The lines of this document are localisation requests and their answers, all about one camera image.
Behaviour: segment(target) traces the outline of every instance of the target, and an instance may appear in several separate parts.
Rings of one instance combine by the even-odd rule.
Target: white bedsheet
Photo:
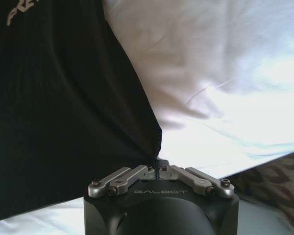
[[[294,152],[294,0],[105,0],[163,130],[160,157],[217,178]],[[82,200],[0,235],[83,234]]]

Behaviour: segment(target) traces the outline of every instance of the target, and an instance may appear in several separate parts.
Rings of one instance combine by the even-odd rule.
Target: printed logo
[[[136,190],[134,191],[134,193],[136,194],[178,194],[178,193],[183,193],[185,194],[185,192],[187,192],[187,190],[161,190],[161,191],[150,191],[150,190]]]
[[[16,5],[16,7],[10,11],[6,25],[9,26],[11,24],[11,20],[18,13],[18,10],[21,12],[25,12],[29,8],[31,8],[34,5],[32,1],[33,0],[19,0],[19,3]]]

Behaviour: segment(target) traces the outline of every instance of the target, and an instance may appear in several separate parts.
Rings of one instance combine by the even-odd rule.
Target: black t-shirt
[[[0,0],[0,219],[152,165],[161,129],[99,0]]]

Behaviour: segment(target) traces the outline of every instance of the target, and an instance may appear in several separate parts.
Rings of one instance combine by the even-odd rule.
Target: metal linkage arm
[[[112,196],[118,196],[127,193],[128,188],[138,180],[150,180],[154,179],[155,170],[148,168],[145,165],[139,165],[135,169],[131,170],[122,177],[113,180],[110,183],[108,194]]]
[[[205,196],[214,192],[214,187],[209,180],[199,178],[175,165],[163,167],[160,169],[159,175],[164,180],[178,179],[191,187],[199,195]]]
[[[234,186],[231,184],[231,182],[227,179],[218,180],[210,175],[207,175],[193,167],[188,167],[185,169],[187,172],[189,172],[192,175],[195,175],[199,178],[209,180],[212,185],[214,186],[217,195],[219,197],[223,198],[232,198],[234,195]]]
[[[100,181],[92,181],[92,183],[88,185],[88,196],[93,198],[104,196],[110,186],[110,182],[125,175],[130,170],[131,168],[129,167],[122,167],[121,169],[113,172],[107,177],[104,177]]]

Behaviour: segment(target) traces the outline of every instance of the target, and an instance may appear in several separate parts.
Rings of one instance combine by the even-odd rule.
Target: brown patterned fabric
[[[238,193],[283,211],[294,227],[294,153],[229,179]]]

